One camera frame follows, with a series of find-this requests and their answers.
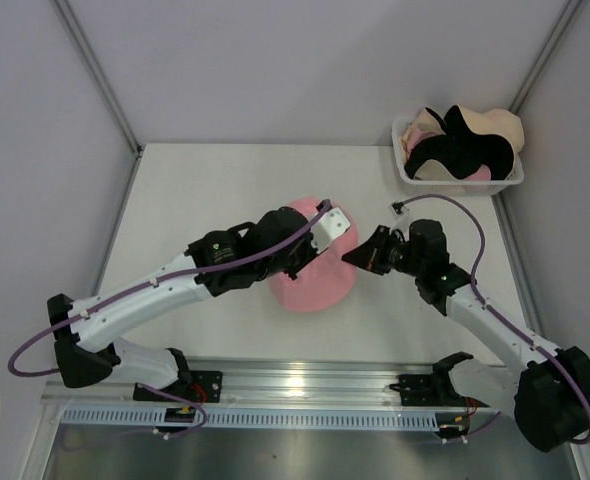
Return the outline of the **pink bucket hat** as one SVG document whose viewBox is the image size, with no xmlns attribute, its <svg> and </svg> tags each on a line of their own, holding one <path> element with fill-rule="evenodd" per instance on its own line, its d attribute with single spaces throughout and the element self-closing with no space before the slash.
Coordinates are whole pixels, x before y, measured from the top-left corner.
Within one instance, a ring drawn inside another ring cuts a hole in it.
<svg viewBox="0 0 590 480">
<path fill-rule="evenodd" d="M 280 273 L 268 279 L 269 289 L 276 301 L 295 313 L 312 313 L 330 308 L 343 300 L 353 288 L 357 269 L 341 257 L 358 246 L 358 229 L 350 213 L 336 203 L 350 222 L 350 227 L 321 256 L 313 260 L 291 280 Z"/>
</svg>

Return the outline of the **cream bucket hat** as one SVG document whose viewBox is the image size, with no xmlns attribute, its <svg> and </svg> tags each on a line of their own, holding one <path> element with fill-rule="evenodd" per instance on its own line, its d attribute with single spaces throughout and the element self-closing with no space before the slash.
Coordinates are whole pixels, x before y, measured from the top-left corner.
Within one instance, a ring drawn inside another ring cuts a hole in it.
<svg viewBox="0 0 590 480">
<path fill-rule="evenodd" d="M 468 129 L 478 135 L 498 135 L 509 142 L 515 155 L 524 147 L 525 137 L 521 119 L 505 109 L 476 112 L 459 107 Z"/>
</svg>

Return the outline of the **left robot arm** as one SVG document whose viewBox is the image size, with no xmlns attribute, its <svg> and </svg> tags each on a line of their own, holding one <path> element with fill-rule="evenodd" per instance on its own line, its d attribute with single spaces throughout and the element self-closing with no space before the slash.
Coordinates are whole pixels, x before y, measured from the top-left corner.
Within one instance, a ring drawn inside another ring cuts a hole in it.
<svg viewBox="0 0 590 480">
<path fill-rule="evenodd" d="M 275 245 L 307 223 L 291 207 L 266 213 L 258 222 L 215 230 L 191 243 L 137 289 L 128 286 L 104 300 L 48 300 L 56 331 L 55 355 L 64 385 L 84 388 L 102 381 L 134 384 L 138 401 L 195 400 L 198 387 L 182 351 L 144 347 L 124 334 L 182 306 L 247 289 L 275 274 L 290 278 L 321 255 L 326 243 L 311 231 L 281 250 Z"/>
</svg>

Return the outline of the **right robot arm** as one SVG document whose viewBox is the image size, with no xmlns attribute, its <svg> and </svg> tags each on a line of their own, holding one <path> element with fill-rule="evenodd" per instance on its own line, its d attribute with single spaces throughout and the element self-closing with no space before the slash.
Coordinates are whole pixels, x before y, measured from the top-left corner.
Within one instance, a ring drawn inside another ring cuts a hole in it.
<svg viewBox="0 0 590 480">
<path fill-rule="evenodd" d="M 413 278 L 419 296 L 456 322 L 501 360 L 506 370 L 483 366 L 465 352 L 434 366 L 432 395 L 452 404 L 461 397 L 514 419 L 537 450 L 590 443 L 590 358 L 562 349 L 509 320 L 484 297 L 471 273 L 450 259 L 447 238 L 435 220 L 411 223 L 407 234 L 380 226 L 343 261 L 376 275 L 392 271 Z"/>
</svg>

